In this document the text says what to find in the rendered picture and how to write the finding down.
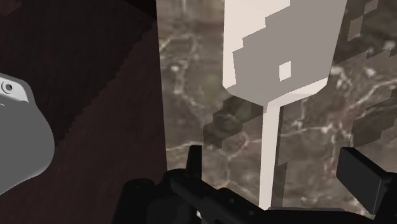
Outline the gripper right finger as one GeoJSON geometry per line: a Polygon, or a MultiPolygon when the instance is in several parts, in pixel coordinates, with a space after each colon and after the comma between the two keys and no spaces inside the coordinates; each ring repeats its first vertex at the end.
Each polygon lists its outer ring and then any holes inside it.
{"type": "Polygon", "coordinates": [[[374,215],[374,224],[397,224],[397,173],[383,170],[356,148],[342,147],[336,177],[374,215]]]}

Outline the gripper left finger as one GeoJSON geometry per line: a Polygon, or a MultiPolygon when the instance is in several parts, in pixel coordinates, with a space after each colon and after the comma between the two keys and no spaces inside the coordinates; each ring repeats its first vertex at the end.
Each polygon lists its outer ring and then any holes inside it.
{"type": "Polygon", "coordinates": [[[202,147],[191,145],[184,169],[167,171],[159,184],[126,182],[111,224],[265,224],[263,210],[227,189],[202,181],[202,147]]]}

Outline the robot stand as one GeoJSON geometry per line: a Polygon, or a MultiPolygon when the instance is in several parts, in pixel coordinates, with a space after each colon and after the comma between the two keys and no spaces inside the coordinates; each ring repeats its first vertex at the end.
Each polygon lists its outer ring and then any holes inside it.
{"type": "Polygon", "coordinates": [[[0,73],[30,85],[56,144],[0,224],[111,224],[127,180],[162,177],[155,0],[0,0],[0,73]]]}

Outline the white spatula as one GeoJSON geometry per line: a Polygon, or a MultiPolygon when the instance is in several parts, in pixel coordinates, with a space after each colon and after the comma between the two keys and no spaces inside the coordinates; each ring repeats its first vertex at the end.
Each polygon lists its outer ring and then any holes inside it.
{"type": "Polygon", "coordinates": [[[328,81],[347,0],[225,0],[223,86],[263,115],[259,206],[272,206],[280,110],[328,81]]]}

